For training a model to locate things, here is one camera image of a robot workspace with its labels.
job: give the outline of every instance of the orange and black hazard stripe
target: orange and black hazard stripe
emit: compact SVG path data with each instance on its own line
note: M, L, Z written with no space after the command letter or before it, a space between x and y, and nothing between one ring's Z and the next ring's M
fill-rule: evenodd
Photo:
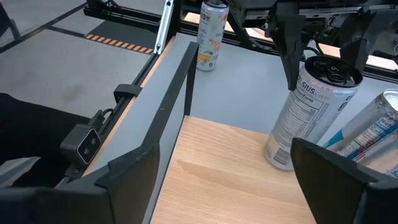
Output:
M85 35L86 39L92 40L92 41L97 41L103 44L108 44L108 45L112 45L114 47L120 47L123 49L128 49L128 50L133 50L136 52L141 52L144 54L151 54L154 49L150 49L147 47L142 47L140 45L134 45L134 44L130 44L127 42L123 42L123 41L119 41L119 40L114 40L114 39L110 39L110 38L106 38L106 37L101 37L99 35L95 35L95 34L86 34Z

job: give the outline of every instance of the can lid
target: can lid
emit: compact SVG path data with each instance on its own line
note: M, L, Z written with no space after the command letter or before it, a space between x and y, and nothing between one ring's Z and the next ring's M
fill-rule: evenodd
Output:
M304 66L311 76L333 86L351 88L358 86L363 79L358 69L340 59L328 56L310 57Z
M398 90L396 89L387 89L384 90L383 96L388 101L388 103L398 111Z
M223 0L207 0L205 1L205 4L219 9L223 9L229 6L228 1L223 1Z

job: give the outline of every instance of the wooden table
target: wooden table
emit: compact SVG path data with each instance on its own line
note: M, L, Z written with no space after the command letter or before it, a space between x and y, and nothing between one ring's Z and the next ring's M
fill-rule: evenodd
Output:
M152 223L315 223L293 172L270 165L266 134L186 116Z

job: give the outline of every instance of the nutrition facts label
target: nutrition facts label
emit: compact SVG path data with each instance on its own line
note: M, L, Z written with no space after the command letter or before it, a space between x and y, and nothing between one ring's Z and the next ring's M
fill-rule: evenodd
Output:
M299 89L290 94L285 105L288 109L283 110L284 113L278 120L282 124L276 124L278 129L274 132L279 144L290 148L294 137L308 135L311 132L309 127L315 125L312 123L323 104L322 101L314 100Z

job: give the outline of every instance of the light wood surface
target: light wood surface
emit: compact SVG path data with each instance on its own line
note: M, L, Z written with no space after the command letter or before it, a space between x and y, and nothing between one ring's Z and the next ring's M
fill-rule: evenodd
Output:
M154 66L151 68L151 70L149 71L148 75L145 77L144 81L141 83L140 87L144 88L145 85L147 84L147 82L149 81L149 79L152 77L152 75L154 74L154 72L156 71L156 68L159 66L159 64L161 63L161 61L163 60L164 56L167 54L167 52L170 50L171 46L173 45L174 42L174 37L172 37L169 41L169 43L167 44L166 48L163 50L163 52L161 53L161 55L159 56L159 58L157 59L157 61L155 62ZM92 160L92 162L89 164L89 166L87 167L86 171L84 172L83 176L90 174L91 172L95 171L95 164L97 163L98 159L100 158L100 156L102 155L102 153L104 153L104 151L106 150L110 140L112 139L113 135L115 134L115 132L118 130L120 124L123 122L124 118L126 117L126 115L128 114L128 112L130 111L130 109L132 108L134 102L136 101L136 97L133 97L129 104L126 106L126 109L124 109L124 111L122 112L120 118L118 119L118 121L116 122L116 124L113 126L111 132L109 133L108 137L105 139L104 143L102 144L102 146L100 147L100 149L98 150L97 154L95 155L94 159Z
M315 223L266 134L186 116L151 223Z
M189 12L184 18L185 21L194 22L197 24L199 23L199 19L200 15L192 12ZM228 22L225 25L225 30L234 32ZM259 39L264 39L273 42L271 38L265 36L263 30L257 28L246 28L246 31L251 37L257 37ZM320 44L319 46L324 54L340 58L340 48L330 46L327 44ZM366 63L368 65L374 65L377 67L387 68L390 70L398 69L398 65L394 61L385 58L375 57L372 55L369 56L368 61Z

